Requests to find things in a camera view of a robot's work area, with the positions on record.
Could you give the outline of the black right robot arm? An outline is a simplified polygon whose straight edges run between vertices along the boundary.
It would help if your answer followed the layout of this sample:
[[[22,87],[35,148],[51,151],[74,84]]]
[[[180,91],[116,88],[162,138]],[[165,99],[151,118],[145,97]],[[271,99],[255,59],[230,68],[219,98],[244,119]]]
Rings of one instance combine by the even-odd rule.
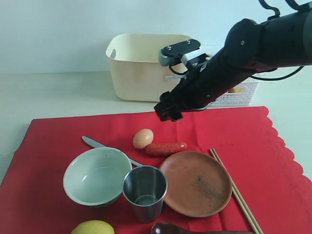
[[[296,12],[263,23],[243,19],[229,31],[213,56],[188,39],[162,48],[162,66],[183,64],[186,71],[154,107],[161,121],[177,121],[183,112],[206,108],[221,95],[256,73],[312,63],[312,13]]]

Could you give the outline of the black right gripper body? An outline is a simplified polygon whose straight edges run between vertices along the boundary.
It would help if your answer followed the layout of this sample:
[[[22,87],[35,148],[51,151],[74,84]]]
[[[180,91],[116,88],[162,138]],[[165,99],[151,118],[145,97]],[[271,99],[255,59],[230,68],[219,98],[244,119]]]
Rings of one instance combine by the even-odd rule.
[[[206,107],[229,89],[251,76],[251,70],[237,68],[218,52],[201,72],[189,76],[159,102],[160,111],[190,111]]]

